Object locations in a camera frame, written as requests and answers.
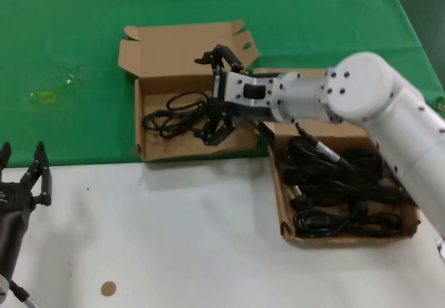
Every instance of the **bundle of cables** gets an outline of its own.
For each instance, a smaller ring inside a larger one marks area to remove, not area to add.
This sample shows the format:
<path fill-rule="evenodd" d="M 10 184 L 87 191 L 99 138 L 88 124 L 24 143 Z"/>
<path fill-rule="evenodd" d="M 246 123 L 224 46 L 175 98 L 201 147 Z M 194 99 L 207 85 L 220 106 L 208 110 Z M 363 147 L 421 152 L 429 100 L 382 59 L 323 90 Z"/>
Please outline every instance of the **bundle of cables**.
<path fill-rule="evenodd" d="M 290 201 L 296 210 L 293 224 L 297 236 L 403 235 L 401 217 L 393 211 L 397 207 L 391 206 L 414 202 L 402 188 L 383 179 L 385 165 L 378 154 L 355 148 L 329 155 L 320 150 L 325 146 L 320 147 L 320 142 L 304 130 L 300 135 L 289 140 L 282 164 L 284 183 L 298 186 L 302 193 Z M 390 211 L 370 213 L 370 202 L 389 205 Z M 341 205 L 336 209 L 346 212 L 327 211 Z"/>
<path fill-rule="evenodd" d="M 174 102 L 185 96 L 200 95 L 193 103 L 183 106 L 173 106 Z M 156 110 L 146 115 L 142 120 L 145 129 L 158 132 L 163 139 L 171 139 L 193 129 L 207 116 L 209 96 L 202 91 L 182 92 L 173 96 L 167 102 L 166 110 Z"/>

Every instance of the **green cloth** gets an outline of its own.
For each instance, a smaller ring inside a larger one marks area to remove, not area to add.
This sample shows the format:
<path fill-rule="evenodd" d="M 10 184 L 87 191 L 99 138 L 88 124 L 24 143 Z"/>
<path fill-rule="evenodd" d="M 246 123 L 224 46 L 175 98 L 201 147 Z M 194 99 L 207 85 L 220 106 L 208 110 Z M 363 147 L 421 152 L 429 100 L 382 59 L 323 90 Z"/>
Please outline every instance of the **green cloth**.
<path fill-rule="evenodd" d="M 435 106 L 444 95 L 398 0 L 0 0 L 0 142 L 52 165 L 139 161 L 124 26 L 244 19 L 261 67 L 327 67 L 374 51 Z"/>
<path fill-rule="evenodd" d="M 445 0 L 400 0 L 414 30 L 445 86 Z"/>

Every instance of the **open cardboard box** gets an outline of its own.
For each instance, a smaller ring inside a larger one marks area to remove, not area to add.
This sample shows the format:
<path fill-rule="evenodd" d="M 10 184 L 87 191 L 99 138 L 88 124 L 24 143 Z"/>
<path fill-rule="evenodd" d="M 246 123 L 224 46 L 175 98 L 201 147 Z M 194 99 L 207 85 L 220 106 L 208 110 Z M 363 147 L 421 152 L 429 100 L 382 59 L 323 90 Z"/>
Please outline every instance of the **open cardboard box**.
<path fill-rule="evenodd" d="M 121 40 L 119 66 L 136 75 L 136 144 L 143 161 L 189 156 L 213 156 L 255 151 L 258 135 L 247 122 L 235 122 L 236 130 L 217 147 L 206 146 L 193 132 L 171 140 L 146 131 L 141 122 L 148 113 L 165 109 L 166 102 L 185 91 L 205 91 L 214 86 L 210 65 L 194 62 L 217 44 L 228 46 L 245 67 L 259 56 L 251 32 L 243 31 L 244 21 L 176 26 L 126 26 L 130 40 Z M 194 102 L 187 96 L 175 105 Z"/>
<path fill-rule="evenodd" d="M 348 123 L 328 124 L 315 120 L 303 120 L 300 126 L 308 133 L 318 137 L 323 143 L 336 152 L 354 147 L 374 149 L 373 143 L 366 136 L 366 133 L 359 127 Z M 296 128 L 291 124 L 274 124 L 271 129 L 275 132 L 275 149 L 269 148 L 269 159 L 272 165 L 273 181 L 275 184 L 275 196 L 277 199 L 278 218 L 280 220 L 280 233 L 284 240 L 298 243 L 376 243 L 399 241 L 404 238 L 411 238 L 417 231 L 420 223 L 419 212 L 411 204 L 401 206 L 388 206 L 380 203 L 368 202 L 370 213 L 377 211 L 391 211 L 400 215 L 405 229 L 405 235 L 391 238 L 367 238 L 358 236 L 338 236 L 332 238 L 302 238 L 296 236 L 296 229 L 293 225 L 295 211 L 291 208 L 290 197 L 286 186 L 282 181 L 278 163 L 283 159 L 284 149 L 290 138 L 297 136 Z"/>

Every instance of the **white table surface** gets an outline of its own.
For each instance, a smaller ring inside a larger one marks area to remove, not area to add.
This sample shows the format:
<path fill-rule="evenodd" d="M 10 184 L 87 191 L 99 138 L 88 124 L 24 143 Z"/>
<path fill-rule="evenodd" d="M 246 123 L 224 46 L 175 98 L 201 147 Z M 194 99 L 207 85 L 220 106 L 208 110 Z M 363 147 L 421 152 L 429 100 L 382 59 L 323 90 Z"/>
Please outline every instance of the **white table surface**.
<path fill-rule="evenodd" d="M 31 216 L 14 275 L 42 308 L 445 305 L 425 218 L 411 240 L 297 248 L 280 236 L 268 159 L 51 171 L 53 205 Z M 11 294 L 4 307 L 23 308 Z"/>

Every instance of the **white robotic arm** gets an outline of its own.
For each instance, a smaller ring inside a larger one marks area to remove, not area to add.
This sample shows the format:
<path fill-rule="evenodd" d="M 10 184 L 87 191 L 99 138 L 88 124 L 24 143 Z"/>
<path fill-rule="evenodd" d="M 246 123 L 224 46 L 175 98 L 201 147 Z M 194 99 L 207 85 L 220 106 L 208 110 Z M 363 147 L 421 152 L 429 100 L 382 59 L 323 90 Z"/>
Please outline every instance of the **white robotic arm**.
<path fill-rule="evenodd" d="M 228 72 L 216 77 L 214 96 L 249 120 L 312 118 L 359 125 L 432 225 L 445 234 L 445 121 L 377 54 L 353 54 L 322 79 L 305 79 L 297 72 L 277 77 Z"/>

